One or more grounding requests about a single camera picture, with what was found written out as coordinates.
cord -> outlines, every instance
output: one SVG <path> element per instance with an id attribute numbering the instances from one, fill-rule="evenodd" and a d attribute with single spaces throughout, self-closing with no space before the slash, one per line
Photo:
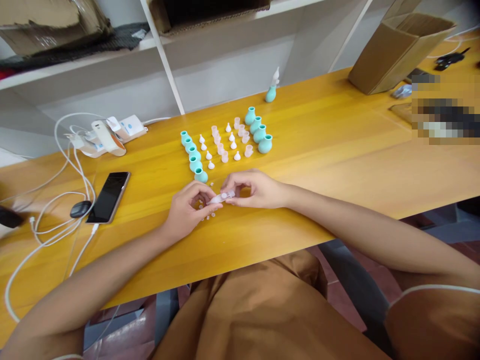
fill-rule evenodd
<path id="1" fill-rule="evenodd" d="M 445 53 L 445 54 L 443 54 L 443 55 L 439 55 L 439 56 L 427 56 L 426 58 L 427 58 L 427 59 L 436 59 L 436 58 L 441 58 L 442 56 L 445 56 L 445 55 L 453 54 L 454 52 L 456 52 L 456 51 L 460 48 L 460 46 L 462 46 L 462 43 L 463 43 L 463 42 L 470 41 L 470 40 L 476 40 L 476 39 L 480 38 L 480 36 L 473 37 L 473 38 L 469 38 L 469 39 L 460 39 L 460 40 L 450 40 L 450 39 L 451 39 L 451 38 L 454 38 L 454 37 L 456 37 L 456 36 L 459 36 L 459 35 L 461 35 L 461 34 L 465 34 L 465 33 L 471 32 L 471 31 L 473 31 L 473 30 L 475 30 L 475 29 L 477 29 L 477 28 L 480 28 L 480 24 L 479 24 L 479 25 L 476 25 L 476 26 L 474 26 L 474 27 L 471 27 L 471 28 L 469 28 L 469 29 L 467 29 L 467 30 L 461 31 L 461 32 L 459 32 L 459 33 L 457 33 L 457 34 L 455 34 L 455 35 L 452 35 L 452 36 L 447 37 L 447 38 L 445 39 L 446 42 L 449 42 L 449 43 L 457 43 L 457 42 L 458 42 L 458 45 L 456 46 L 456 48 L 454 48 L 452 51 L 447 52 L 447 53 Z"/>
<path id="2" fill-rule="evenodd" d="M 88 349 L 90 349 L 93 345 L 95 345 L 95 343 L 100 340 L 102 338 L 102 336 L 105 334 L 105 332 L 107 331 L 107 329 L 109 328 L 109 326 L 112 324 L 112 321 L 115 319 L 115 316 L 117 316 L 117 313 L 119 312 L 119 309 L 120 309 L 120 305 L 118 305 L 115 309 L 115 312 L 113 313 L 113 316 L 111 317 L 110 321 L 108 322 L 108 324 L 106 324 L 105 328 L 103 329 L 103 331 L 101 332 L 101 334 L 96 338 L 96 340 L 94 342 L 91 343 L 91 345 L 89 347 L 87 347 L 86 349 L 83 350 L 83 352 L 85 353 Z"/>
<path id="3" fill-rule="evenodd" d="M 154 118 L 154 119 L 151 119 L 151 120 L 148 120 L 148 121 L 144 121 L 144 122 L 142 122 L 142 124 L 143 125 L 153 124 L 153 123 L 159 122 L 161 120 L 168 120 L 168 119 L 171 119 L 171 118 L 170 117 L 157 117 L 157 118 Z"/>
<path id="4" fill-rule="evenodd" d="M 81 192 L 76 192 L 76 191 L 67 191 L 63 194 L 60 194 L 58 196 L 56 196 L 54 199 L 52 199 L 51 201 L 49 201 L 42 209 L 42 211 L 40 212 L 40 215 L 38 217 L 38 220 L 37 222 L 35 223 L 35 218 L 34 217 L 31 217 L 30 218 L 30 226 L 31 226 L 31 229 L 32 229 L 32 232 L 33 232 L 33 235 L 36 239 L 36 241 L 40 244 L 37 248 L 35 248 L 31 253 L 29 253 L 22 261 L 21 263 L 17 266 L 17 268 L 15 269 L 15 271 L 12 273 L 12 275 L 10 276 L 10 278 L 8 279 L 8 282 L 7 282 L 7 285 L 6 285 L 6 289 L 5 289 L 5 294 L 4 294 L 4 301 L 5 301 L 5 306 L 6 306 L 6 309 L 8 311 L 8 313 L 10 314 L 10 316 L 12 317 L 13 320 L 15 320 L 17 323 L 20 321 L 19 317 L 17 316 L 17 314 L 15 314 L 13 308 L 12 308 L 12 305 L 10 303 L 10 289 L 12 287 L 12 283 L 15 279 L 15 277 L 17 276 L 17 274 L 19 273 L 20 269 L 24 266 L 24 264 L 33 256 L 35 255 L 40 249 L 44 248 L 44 247 L 47 247 L 47 246 L 51 246 L 57 242 L 59 242 L 60 240 L 64 239 L 65 237 L 67 237 L 68 235 L 70 235 L 71 233 L 73 233 L 81 224 L 83 218 L 90 212 L 90 210 L 92 209 L 94 203 L 95 203 L 95 200 L 96 200 L 96 194 L 95 194 L 95 190 L 94 190 L 94 187 L 92 185 L 92 183 L 88 180 L 88 178 L 85 176 L 84 174 L 84 170 L 82 168 L 82 165 L 80 164 L 80 161 L 79 161 L 79 158 L 77 156 L 77 151 L 76 149 L 74 149 L 73 151 L 73 154 L 74 154 L 74 157 L 75 157 L 75 161 L 77 163 L 77 166 L 75 166 L 75 164 L 72 162 L 72 160 L 70 159 L 70 144 L 68 145 L 68 148 L 67 148 L 67 154 L 65 153 L 64 149 L 62 149 L 61 145 L 60 145 L 60 142 L 59 142 L 59 139 L 58 139 L 58 127 L 60 125 L 60 123 L 67 119 L 67 118 L 70 118 L 72 116 L 78 116 L 78 115 L 89 115 L 89 116 L 95 116 L 95 117 L 98 117 L 98 118 L 102 118 L 104 119 L 103 116 L 99 116 L 97 114 L 93 114 L 93 113 L 89 113 L 89 112 L 76 112 L 76 113 L 71 113 L 71 114 L 68 114 L 68 115 L 65 115 L 63 117 L 61 117 L 59 120 L 57 120 L 57 122 L 55 123 L 55 127 L 53 129 L 53 136 L 54 136 L 54 139 L 55 139 L 55 142 L 60 150 L 60 152 L 63 154 L 63 156 L 65 157 L 66 159 L 66 162 L 65 164 L 63 165 L 63 167 L 60 169 L 60 171 L 55 174 L 50 180 L 48 180 L 47 182 L 45 182 L 44 184 L 38 186 L 37 188 L 35 189 L 32 189 L 32 190 L 29 190 L 27 192 L 24 192 L 23 194 L 27 194 L 27 193 L 31 193 L 35 190 L 38 190 L 40 189 L 41 187 L 45 186 L 46 184 L 48 184 L 49 182 L 51 182 L 53 179 L 55 179 L 64 169 L 65 167 L 67 166 L 68 163 L 70 163 L 70 165 L 78 172 L 78 174 L 81 176 L 82 180 L 83 180 L 83 184 L 85 185 L 85 193 L 81 193 Z M 87 198 L 88 200 L 91 199 L 91 202 L 92 202 L 92 205 L 90 206 L 90 208 L 88 209 L 88 211 L 80 218 L 78 219 L 70 219 L 70 220 L 67 220 L 66 222 L 60 224 L 60 225 L 57 225 L 55 226 L 54 228 L 51 228 L 49 230 L 46 230 L 46 231 L 38 231 L 38 226 L 39 226 L 39 223 L 40 223 L 40 220 L 43 216 L 43 214 L 45 213 L 46 209 L 54 202 L 56 201 L 57 199 L 65 196 L 65 195 L 68 195 L 68 194 L 76 194 L 76 195 L 83 195 L 84 198 Z M 12 198 L 15 198 L 16 196 L 11 196 L 7 199 L 4 199 L 2 200 L 3 201 L 6 201 L 6 200 L 9 200 L 9 199 L 12 199 Z M 64 226 L 64 225 L 67 225 L 69 224 L 65 229 L 63 229 L 62 231 L 60 231 L 59 233 L 57 233 L 56 235 L 54 235 L 53 237 L 51 237 L 50 239 L 46 240 L 45 242 L 41 242 L 40 239 L 38 238 L 38 235 L 39 234 L 47 234 L 47 233 L 50 233 L 54 230 L 57 230 L 59 229 L 60 227 Z M 76 261 L 75 261 L 75 264 L 73 265 L 73 268 L 72 268 L 72 271 L 71 271 L 71 274 L 74 272 L 75 270 L 75 267 L 77 266 L 77 264 L 79 263 L 80 261 L 80 257 L 83 255 L 85 249 L 87 248 L 87 245 L 90 243 L 90 241 L 92 240 L 93 236 L 95 235 L 95 232 L 97 231 L 99 225 L 96 224 L 93 226 L 93 229 L 92 229 L 92 232 L 91 232 L 91 235 L 90 235 L 90 238 L 88 239 L 88 241 L 86 242 L 86 244 L 83 246 L 83 249 L 81 250 L 79 256 L 77 257 Z"/>

black smartphone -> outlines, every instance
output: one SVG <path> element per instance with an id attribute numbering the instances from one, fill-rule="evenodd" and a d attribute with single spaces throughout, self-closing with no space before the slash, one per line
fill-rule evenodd
<path id="1" fill-rule="evenodd" d="M 130 179 L 129 172 L 111 172 L 88 215 L 88 224 L 110 224 Z"/>

cardboard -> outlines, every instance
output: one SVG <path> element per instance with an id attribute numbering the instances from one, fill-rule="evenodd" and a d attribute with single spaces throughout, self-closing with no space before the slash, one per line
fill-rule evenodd
<path id="1" fill-rule="evenodd" d="M 348 79 L 370 95 L 393 89 L 455 28 L 440 17 L 412 12 L 420 0 L 396 0 Z"/>
<path id="2" fill-rule="evenodd" d="M 155 27 L 162 36 L 173 36 L 239 16 L 270 9 L 271 0 L 148 0 Z"/>
<path id="3" fill-rule="evenodd" d="M 71 49 L 113 31 L 95 0 L 0 0 L 0 8 L 0 37 L 20 56 Z"/>

hand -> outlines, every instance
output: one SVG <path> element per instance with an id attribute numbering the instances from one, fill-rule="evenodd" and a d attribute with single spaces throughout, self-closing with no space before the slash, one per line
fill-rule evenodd
<path id="1" fill-rule="evenodd" d="M 217 209 L 223 207 L 221 203 L 206 205 L 217 194 L 203 182 L 192 181 L 171 199 L 168 218 L 160 228 L 160 232 L 172 244 L 180 241 L 205 218 Z M 198 200 L 203 201 L 203 208 L 197 210 L 193 205 Z"/>
<path id="2" fill-rule="evenodd" d="M 240 197 L 240 190 L 250 188 L 249 197 Z M 220 192 L 235 191 L 227 204 L 248 208 L 276 209 L 286 206 L 288 186 L 272 179 L 258 169 L 233 172 L 226 178 Z"/>

pixelated area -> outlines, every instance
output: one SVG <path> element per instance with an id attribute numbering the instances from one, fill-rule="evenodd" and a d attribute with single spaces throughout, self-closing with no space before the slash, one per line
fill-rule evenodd
<path id="1" fill-rule="evenodd" d="M 412 77 L 413 136 L 429 145 L 480 144 L 480 75 Z"/>

